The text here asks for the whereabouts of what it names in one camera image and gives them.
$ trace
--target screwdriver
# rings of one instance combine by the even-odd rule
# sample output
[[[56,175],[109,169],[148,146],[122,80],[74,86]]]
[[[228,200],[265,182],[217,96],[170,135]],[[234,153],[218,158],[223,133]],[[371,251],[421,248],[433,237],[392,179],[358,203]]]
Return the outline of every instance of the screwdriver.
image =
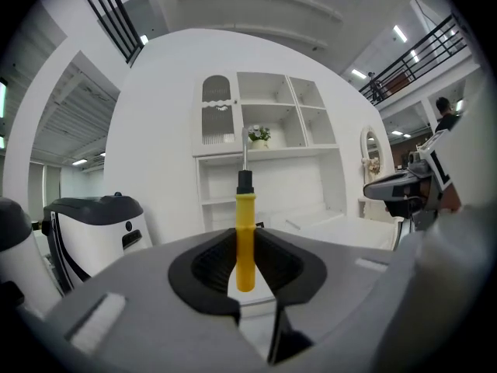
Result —
[[[251,291],[255,287],[254,231],[255,193],[252,171],[247,165],[249,131],[242,128],[243,167],[238,172],[236,189],[236,285],[239,291]]]

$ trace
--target ceiling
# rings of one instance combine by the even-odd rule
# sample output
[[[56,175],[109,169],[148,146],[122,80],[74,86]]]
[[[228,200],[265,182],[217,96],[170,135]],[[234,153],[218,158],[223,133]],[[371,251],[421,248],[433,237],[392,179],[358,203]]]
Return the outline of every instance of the ceiling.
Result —
[[[391,144],[407,140],[404,135],[395,135],[391,133],[392,131],[400,131],[412,137],[428,132],[431,133],[429,120],[421,103],[417,103],[388,117],[384,120],[383,124]]]
[[[394,31],[397,25],[407,37],[404,43]],[[369,78],[361,79],[352,74],[356,69],[367,75],[370,71],[379,75],[384,69],[393,64],[406,51],[418,43],[426,31],[422,28],[418,17],[410,5],[406,6],[395,17],[393,25],[384,29],[371,44],[361,53],[361,55],[343,72],[342,77],[357,89],[364,87]]]
[[[380,71],[411,40],[423,36],[410,1],[123,0],[138,34],[149,39],[191,27],[238,31],[293,48],[339,74],[352,66]],[[44,11],[41,5],[37,11]],[[393,40],[393,23],[405,31],[407,44]],[[7,143],[27,87],[64,39],[55,28],[27,19],[0,66],[0,75],[9,82]],[[99,154],[105,149],[117,94],[104,92],[81,68],[73,62],[56,85],[40,120],[33,159],[58,165],[88,159],[84,168],[103,164]]]
[[[50,17],[43,11],[43,7],[37,6],[36,21],[29,17],[21,24],[0,64],[0,76],[8,82],[5,101],[7,145],[17,110],[28,87],[63,40],[60,35],[47,35],[44,31],[47,27],[40,23],[40,18],[44,14]],[[31,158],[65,165],[85,157],[89,161],[87,167],[102,164],[103,158],[99,153],[105,149],[115,104],[116,95],[111,96],[101,90],[74,62],[71,63],[45,106]]]
[[[366,46],[392,23],[410,0],[135,0],[125,6],[153,12],[156,2],[166,7],[169,31],[192,27],[232,30],[286,45],[341,74]],[[160,36],[157,16],[141,17],[137,27],[148,39]]]

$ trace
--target yellow screwdriver handle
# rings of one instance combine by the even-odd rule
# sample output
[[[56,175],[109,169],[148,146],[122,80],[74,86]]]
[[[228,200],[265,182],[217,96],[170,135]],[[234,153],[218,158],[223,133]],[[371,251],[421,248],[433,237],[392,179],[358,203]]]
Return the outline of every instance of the yellow screwdriver handle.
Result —
[[[239,291],[255,287],[255,194],[236,195],[236,285]]]

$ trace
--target railing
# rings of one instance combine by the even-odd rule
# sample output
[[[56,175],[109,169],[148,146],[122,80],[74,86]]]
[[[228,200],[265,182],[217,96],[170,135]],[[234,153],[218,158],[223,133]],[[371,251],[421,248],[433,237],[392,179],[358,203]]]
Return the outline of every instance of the railing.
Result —
[[[126,58],[126,62],[132,64],[143,48],[143,44],[121,0],[87,1],[107,35]]]
[[[393,96],[466,47],[455,20],[448,16],[359,92],[373,105]]]

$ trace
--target white wall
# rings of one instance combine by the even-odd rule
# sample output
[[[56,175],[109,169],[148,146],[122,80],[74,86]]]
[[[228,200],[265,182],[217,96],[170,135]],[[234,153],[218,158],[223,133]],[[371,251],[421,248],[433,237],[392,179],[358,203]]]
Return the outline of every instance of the white wall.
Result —
[[[61,197],[99,197],[103,193],[103,170],[84,173],[81,169],[63,167]]]
[[[97,23],[96,14],[88,2],[86,0],[41,0],[41,3],[55,23],[101,74],[93,73],[92,68],[80,69],[104,89],[106,81],[120,89],[130,67]]]
[[[103,170],[92,171],[85,175],[88,181],[89,196],[104,196],[105,194],[103,193]]]
[[[464,83],[464,110],[469,106],[474,105],[473,101],[478,97],[481,88],[486,84],[488,84],[487,77],[481,68],[474,71],[466,78],[466,82]]]
[[[268,40],[216,30],[170,33],[153,39],[138,56],[110,124],[104,190],[120,190],[138,200],[155,242],[201,232],[190,144],[193,88],[198,76],[230,70],[316,82],[340,146],[347,213],[358,216],[363,127],[373,127],[382,148],[389,149],[377,110],[337,74],[303,54]],[[386,173],[392,173],[391,154],[385,155]]]
[[[43,220],[43,165],[30,163],[28,175],[29,210],[26,213],[32,221]]]
[[[5,153],[3,193],[29,211],[28,174],[33,142],[45,105],[62,73],[78,53],[65,39],[38,71],[19,105]]]
[[[61,169],[61,197],[87,197],[89,187],[87,175],[80,169],[63,167]]]

